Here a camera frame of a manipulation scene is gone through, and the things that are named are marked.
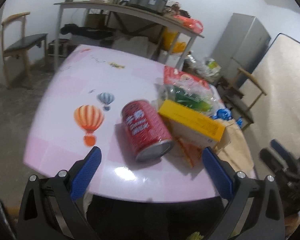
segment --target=white label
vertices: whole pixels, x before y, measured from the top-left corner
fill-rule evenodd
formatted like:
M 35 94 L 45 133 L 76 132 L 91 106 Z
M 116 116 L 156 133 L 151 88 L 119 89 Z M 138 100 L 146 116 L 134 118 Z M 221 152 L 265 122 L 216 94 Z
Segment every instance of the white label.
M 156 2 L 157 2 L 157 0 L 149 0 L 148 4 L 155 5 Z

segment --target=red can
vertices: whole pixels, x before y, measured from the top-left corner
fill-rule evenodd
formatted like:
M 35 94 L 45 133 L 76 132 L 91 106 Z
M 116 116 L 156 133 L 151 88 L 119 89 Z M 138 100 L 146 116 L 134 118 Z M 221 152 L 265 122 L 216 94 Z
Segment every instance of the red can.
M 136 161 L 158 158 L 172 149 L 173 138 L 149 102 L 132 101 L 121 114 Z

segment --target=blue hot air balloon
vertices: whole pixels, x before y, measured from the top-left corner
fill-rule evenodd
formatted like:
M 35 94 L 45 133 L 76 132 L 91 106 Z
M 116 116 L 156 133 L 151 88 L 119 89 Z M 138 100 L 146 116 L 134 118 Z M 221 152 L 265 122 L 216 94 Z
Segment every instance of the blue hot air balloon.
M 105 111 L 109 111 L 109 104 L 111 104 L 114 101 L 114 95 L 111 93 L 101 93 L 97 96 L 97 98 L 101 103 L 104 104 L 103 109 Z

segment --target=gray cabinet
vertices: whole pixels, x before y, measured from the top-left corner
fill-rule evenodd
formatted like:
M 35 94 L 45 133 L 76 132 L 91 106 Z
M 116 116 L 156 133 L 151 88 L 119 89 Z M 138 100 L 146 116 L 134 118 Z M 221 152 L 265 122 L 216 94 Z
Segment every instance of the gray cabinet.
M 270 40 L 269 33 L 256 17 L 234 13 L 211 57 L 221 66 L 222 75 L 232 80 L 240 65 L 252 73 L 266 52 Z M 241 86 L 245 80 L 241 77 L 237 85 Z

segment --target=beige mattress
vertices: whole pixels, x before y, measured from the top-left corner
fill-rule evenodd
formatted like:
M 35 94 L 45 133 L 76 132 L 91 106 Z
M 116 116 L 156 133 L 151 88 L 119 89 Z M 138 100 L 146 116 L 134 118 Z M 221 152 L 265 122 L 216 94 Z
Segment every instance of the beige mattress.
M 253 75 L 268 95 L 251 109 L 255 123 L 244 133 L 253 142 L 250 150 L 259 151 L 275 138 L 300 157 L 300 43 L 279 34 Z M 241 90 L 247 104 L 259 93 L 249 80 Z

